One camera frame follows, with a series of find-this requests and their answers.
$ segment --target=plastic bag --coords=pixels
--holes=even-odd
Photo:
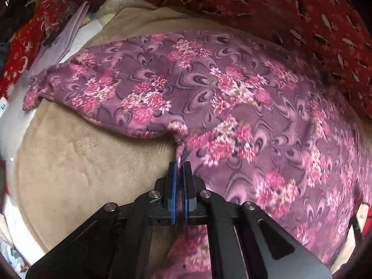
[[[126,7],[157,8],[155,5],[145,0],[106,0],[96,12],[95,18],[105,26],[116,14]]]

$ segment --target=star print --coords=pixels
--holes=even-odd
[[[28,42],[27,46],[26,46],[26,49],[25,49],[25,52],[30,52],[30,49],[32,48],[33,46],[31,45],[30,42]]]
[[[14,34],[12,35],[12,37],[10,38],[10,42],[12,42],[16,37],[17,37],[17,35],[14,33]]]

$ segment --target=red cloth with moon print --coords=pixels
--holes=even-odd
[[[47,0],[35,10],[35,17],[16,33],[0,81],[7,97],[10,83],[19,71],[29,68],[45,36],[43,18],[50,29],[58,25],[62,3],[85,0]],[[87,0],[96,11],[105,0]],[[297,52],[338,81],[350,104],[361,115],[372,116],[372,40],[366,26],[349,0],[147,0],[157,6],[181,6],[204,14],[255,36]]]

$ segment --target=black metal bracket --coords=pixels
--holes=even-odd
[[[328,268],[253,202],[226,202],[190,163],[130,204],[107,203],[34,264],[26,279],[145,279],[154,225],[173,225],[181,186],[186,225],[207,225],[214,279],[330,279]]]

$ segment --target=floral cloth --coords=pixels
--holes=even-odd
[[[19,255],[17,250],[0,238],[0,255],[3,255],[10,267],[19,275],[20,278],[25,279],[29,267],[25,264],[23,258]]]
[[[331,266],[349,219],[372,201],[372,165],[351,108],[324,85],[275,44],[185,31],[84,49],[32,78],[23,107],[47,98],[129,136],[174,133],[177,161],[208,189],[256,202]],[[190,230],[156,278],[210,277],[205,228]]]

